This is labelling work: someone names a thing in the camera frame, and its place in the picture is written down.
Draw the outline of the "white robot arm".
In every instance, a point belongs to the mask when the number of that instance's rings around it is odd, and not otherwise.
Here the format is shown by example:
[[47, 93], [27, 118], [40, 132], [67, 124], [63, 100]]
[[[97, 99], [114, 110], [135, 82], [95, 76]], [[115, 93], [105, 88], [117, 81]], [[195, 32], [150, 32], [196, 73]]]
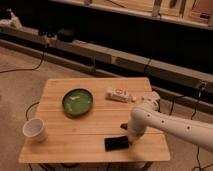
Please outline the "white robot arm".
[[138, 140], [147, 127], [152, 127], [213, 153], [213, 124], [161, 113], [159, 101], [159, 94], [153, 91], [143, 95], [141, 101], [131, 109], [127, 123], [128, 138], [131, 142]]

